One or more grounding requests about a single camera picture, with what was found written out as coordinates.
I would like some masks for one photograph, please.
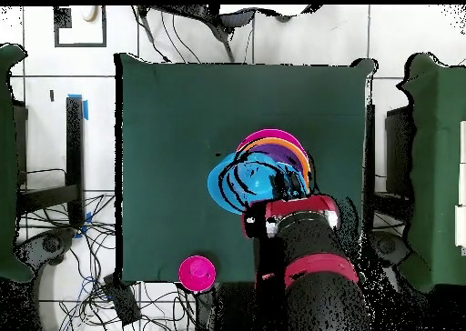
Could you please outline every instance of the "electrical cord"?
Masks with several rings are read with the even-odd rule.
[[[248,56],[249,39],[250,39],[250,37],[251,37],[251,34],[252,34],[252,30],[249,32],[248,43],[246,44],[246,52],[245,52],[245,54],[244,54],[244,61],[243,61],[243,64],[246,63],[246,57]]]
[[[42,169],[40,171],[28,171],[26,172],[28,175],[29,174],[39,174],[39,173],[43,173],[43,172],[54,172],[54,171],[61,171],[65,174],[66,176],[66,171],[65,169],[60,169],[60,168],[54,168],[54,169]]]
[[[199,58],[197,55],[194,54],[194,52],[189,48],[187,47],[187,45],[181,40],[181,38],[179,37],[178,35],[178,32],[177,32],[177,29],[175,28],[175,15],[173,15],[173,18],[172,18],[172,25],[173,25],[173,31],[175,32],[175,35],[177,36],[179,42],[181,42],[181,44],[187,49],[189,50],[189,52],[197,59],[197,61],[201,64]]]
[[[87,227],[87,230],[84,231],[83,228],[80,228],[77,230],[77,233],[83,236],[83,239],[86,241],[86,246],[89,250],[90,276],[85,276],[85,273],[83,272],[83,268],[82,268],[82,259],[79,259],[79,256],[76,254],[73,248],[70,248],[70,252],[77,262],[77,272],[83,279],[83,283],[81,285],[81,289],[77,297],[76,303],[74,304],[73,307],[71,307],[71,309],[67,307],[64,302],[58,303],[60,309],[65,314],[65,317],[59,328],[59,331],[80,331],[80,330],[84,330],[84,326],[99,326],[99,327],[102,327],[104,331],[109,331],[107,326],[121,323],[121,320],[117,316],[112,317],[110,320],[107,320],[107,321],[102,317],[102,313],[105,313],[108,310],[110,310],[113,313],[113,315],[115,314],[115,308],[113,307],[111,302],[109,302],[109,298],[105,295],[102,289],[103,284],[99,281],[101,277],[101,273],[102,273],[102,266],[100,264],[100,261],[97,255],[99,251],[101,250],[101,248],[105,248],[109,250],[115,249],[114,247],[104,246],[106,239],[109,236],[115,235],[115,225],[100,223],[94,220],[95,216],[100,211],[102,211],[103,208],[108,206],[108,204],[115,198],[114,196],[107,196],[108,200],[105,200],[105,197],[106,195],[101,195],[101,196],[91,197],[89,199],[86,199],[86,201],[91,200],[90,202],[86,203],[87,206],[90,206],[92,203],[95,203],[96,205],[94,206],[93,212],[91,214],[91,218],[89,219],[90,223],[86,223],[83,226],[83,228]],[[34,219],[36,221],[43,222],[43,223],[48,223],[49,225],[52,225],[52,226],[67,227],[69,226],[69,224],[62,223],[62,222],[66,222],[66,219],[53,220],[51,218],[51,215],[49,215],[51,212],[58,213],[60,215],[66,215],[66,207],[65,206],[62,206],[62,207],[65,212],[61,212],[56,209],[45,208],[43,210],[43,213],[45,216],[41,216],[39,214],[34,213],[33,215],[35,217],[31,217],[31,219]],[[44,228],[50,229],[51,226],[44,226]],[[97,232],[97,235],[95,238],[92,238],[88,235],[88,233],[91,232],[91,230],[95,230]],[[161,314],[163,315],[163,318],[162,317],[154,318],[154,317],[148,317],[146,315],[143,315],[141,321],[145,321],[146,323],[143,325],[142,331],[146,331],[147,326],[149,324],[153,324],[163,331],[181,331],[179,326],[177,326],[177,323],[185,319],[185,316],[187,317],[185,319],[187,320],[187,327],[183,331],[189,331],[190,324],[194,324],[194,325],[196,324],[196,320],[193,317],[195,313],[188,301],[186,292],[185,292],[185,296],[183,299],[177,287],[177,291],[172,291],[162,296],[159,296],[157,299],[152,299],[148,294],[146,285],[144,285],[144,288],[146,290],[146,294],[150,300],[150,303],[148,305],[141,306],[140,309],[143,310],[145,307],[153,305],[161,312]],[[83,294],[87,294],[87,297],[85,299],[81,298]],[[172,294],[177,294],[177,296],[173,300],[173,306],[172,306],[173,317],[168,318],[166,317],[166,314],[163,312],[163,310],[161,310],[157,306],[157,301],[161,300],[165,296],[169,296]],[[176,304],[180,305],[183,309],[183,313],[181,317],[176,317],[176,312],[175,312]],[[168,323],[173,323],[174,329],[171,329],[167,325]],[[136,331],[134,323],[131,324],[131,326],[133,328],[133,331]]]
[[[154,37],[152,36],[152,32],[150,31],[150,29],[148,29],[145,25],[141,24],[138,20],[137,20],[137,14],[136,14],[136,11],[135,11],[135,8],[133,6],[131,6],[131,9],[133,10],[133,15],[135,16],[135,19],[136,19],[136,22],[138,25],[144,27],[144,29],[147,31],[147,35],[150,35],[149,37],[149,41],[150,43],[152,44],[152,47],[154,47],[154,49],[156,50],[156,52],[158,52],[160,54],[160,56],[163,58],[163,60],[165,62],[171,62],[166,56],[164,56],[160,50],[158,50],[156,48],[156,43],[154,41]]]
[[[382,175],[375,175],[375,176],[380,177],[380,178],[387,178],[386,176],[382,176]]]
[[[179,56],[181,57],[181,59],[183,60],[184,63],[186,63],[186,59],[183,58],[183,56],[181,55],[181,53],[179,53],[179,50],[177,49],[177,47],[175,46],[175,44],[173,43],[171,37],[170,37],[170,34],[168,33],[168,30],[165,26],[165,21],[164,21],[164,13],[163,12],[160,12],[160,17],[162,18],[162,25],[164,26],[164,29],[165,29],[165,32],[167,33],[167,37],[168,39],[170,40],[171,44],[173,45],[173,47],[175,47],[175,50],[177,50],[177,53],[179,54]]]

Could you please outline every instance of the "white tile floor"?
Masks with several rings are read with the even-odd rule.
[[[235,31],[230,42],[237,61],[257,64],[349,65],[357,58],[370,57],[379,63],[373,83],[376,106],[376,172],[384,176],[384,118],[388,110],[406,105],[408,99],[395,85],[404,75],[404,64],[417,52],[431,51],[443,63],[457,65],[466,58],[466,17],[458,6],[436,5],[324,5],[312,15],[300,15],[283,24],[275,18],[257,14],[254,22]],[[165,32],[159,12],[151,12],[148,22],[157,48],[173,62],[181,62]],[[172,15],[163,15],[169,36],[178,51],[189,62],[196,58],[178,41],[173,30]],[[61,39],[74,42],[98,42],[101,37],[96,24],[85,23],[72,6],[72,28],[60,30]],[[223,45],[200,22],[176,17],[177,34],[203,63],[228,62]],[[85,120],[85,181],[86,197],[114,195],[114,109],[115,66],[113,54],[131,53],[150,62],[161,61],[147,35],[139,27],[130,6],[106,7],[106,47],[55,47],[52,7],[0,7],[0,43],[23,45],[28,57],[13,67],[11,86],[18,100],[29,108],[28,170],[65,168],[65,98],[80,94],[88,100],[89,119]],[[54,91],[54,102],[50,99]],[[29,176],[30,187],[61,185],[60,172]],[[377,179],[377,189],[383,191],[383,179]],[[110,203],[95,219],[112,224],[115,208]],[[29,225],[37,222],[27,220]],[[22,229],[20,239],[34,235],[39,228]],[[96,237],[97,232],[89,231]],[[105,245],[111,248],[115,239],[109,236]],[[89,250],[83,239],[75,239],[72,249],[81,263],[81,271],[89,274]],[[101,248],[98,257],[103,273],[113,271],[115,250]],[[59,301],[71,310],[81,289],[82,278],[71,253],[59,266],[49,266],[43,277],[40,299],[41,315],[46,331],[58,331],[65,317]],[[164,331],[147,320],[173,329],[173,285],[146,284],[136,286],[136,297],[147,317],[135,324],[136,331]],[[175,303],[175,315],[182,315]],[[185,330],[186,322],[177,322]],[[108,331],[123,331],[120,324],[109,325]],[[98,326],[81,326],[76,331],[103,331]],[[125,331],[133,331],[127,326]]]

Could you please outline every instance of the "pink cup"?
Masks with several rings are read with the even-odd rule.
[[[178,277],[184,288],[201,293],[214,284],[215,267],[206,257],[190,256],[181,263]]]
[[[275,138],[281,138],[282,140],[288,141],[291,144],[294,144],[297,149],[302,151],[305,157],[308,157],[308,154],[306,153],[306,150],[302,147],[302,145],[299,143],[298,139],[283,130],[280,129],[261,129],[258,130],[257,132],[254,132],[250,134],[248,137],[246,137],[243,141],[241,141],[241,144],[239,144],[237,148],[237,152],[246,144],[250,143],[251,141],[254,140],[259,140],[260,138],[267,138],[267,137],[275,137]]]

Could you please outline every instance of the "floor tile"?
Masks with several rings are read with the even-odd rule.
[[[190,304],[193,313],[188,319],[183,306],[179,303],[141,303],[141,331],[194,331],[196,307]]]
[[[173,15],[163,14],[163,18],[169,37],[176,45],[179,53],[187,62],[196,63],[198,60],[191,52],[189,52],[189,50],[187,50],[185,46],[183,46],[174,32]],[[179,56],[175,47],[173,47],[164,29],[161,13],[156,10],[150,10],[147,14],[147,21],[149,23],[152,36],[154,36],[156,48],[170,61],[182,63],[182,58]],[[175,15],[175,28],[179,38],[193,51],[200,62],[229,63],[225,47],[213,36],[210,29],[202,22]],[[233,38],[230,39],[231,36],[228,38],[232,54],[235,56],[235,62],[244,62],[248,36],[251,30],[252,21],[242,27],[236,28]],[[252,56],[251,42],[252,40],[250,39],[248,46],[248,58],[246,60],[247,63],[250,63],[250,58]],[[163,61],[160,54],[156,52],[152,44],[149,42],[146,30],[142,26],[139,28],[139,56],[148,62]]]
[[[79,317],[79,306],[75,303],[40,302],[39,315],[43,329],[44,331],[139,331],[138,321],[123,329],[116,311],[111,308],[112,304],[99,303],[98,305],[100,307],[93,306],[93,308],[104,322],[105,328],[90,307]],[[70,316],[76,316],[71,323]]]
[[[86,192],[86,198],[98,196],[96,193]],[[106,195],[100,206],[109,201],[113,195]],[[39,288],[39,299],[41,300],[77,300],[78,298],[85,298],[86,291],[80,292],[83,288],[85,281],[83,277],[97,278],[97,273],[100,268],[99,280],[103,283],[104,276],[112,274],[115,271],[115,236],[108,236],[111,232],[107,230],[113,230],[115,223],[115,207],[114,200],[111,201],[102,209],[98,211],[93,217],[93,227],[89,227],[86,234],[89,239],[86,240],[85,236],[76,237],[73,239],[71,250],[65,253],[64,261],[58,266],[46,266],[42,275],[42,280]],[[86,201],[89,205],[86,207],[86,211],[94,214],[96,206],[100,199]],[[43,212],[36,213],[39,216],[44,216]],[[57,220],[63,218],[61,214],[49,212],[50,219]],[[46,231],[47,227],[50,226],[48,223],[37,222],[32,220],[31,217],[36,218],[32,214],[28,215],[28,232],[29,237],[37,235],[40,232]],[[98,262],[94,261],[89,247],[93,253],[96,254]]]
[[[387,174],[385,133],[387,111],[409,103],[408,97],[396,87],[399,82],[391,79],[377,79],[372,83],[372,100],[375,105],[375,173],[379,176]],[[386,191],[385,178],[376,177],[375,186],[378,192]]]
[[[53,101],[50,91],[53,90]],[[27,169],[66,169],[66,98],[87,101],[84,120],[85,189],[115,187],[115,80],[113,78],[27,77],[25,79]],[[63,172],[30,174],[31,188],[60,186]]]
[[[23,44],[23,8],[20,6],[0,6],[0,45]],[[12,75],[23,73],[23,62],[11,69]]]
[[[431,52],[444,64],[459,64],[466,58],[464,25],[459,5],[371,5],[370,57],[379,62],[376,75],[403,77],[415,53]]]
[[[324,5],[287,23],[257,14],[256,64],[350,65],[367,56],[367,5]]]
[[[71,29],[64,30],[73,34],[66,37],[89,42],[95,24],[72,17]],[[137,53],[137,23],[130,6],[106,6],[106,47],[55,47],[53,7],[28,6],[25,50],[27,75],[114,75],[114,53]]]

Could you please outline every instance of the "black stand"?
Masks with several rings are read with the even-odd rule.
[[[83,198],[83,102],[80,98],[66,99],[66,180],[65,186],[35,191],[20,191],[17,215],[21,216],[40,209],[67,203],[69,224],[80,228],[85,222]],[[18,153],[18,184],[26,182],[25,121],[27,109],[24,103],[15,102],[16,145]]]

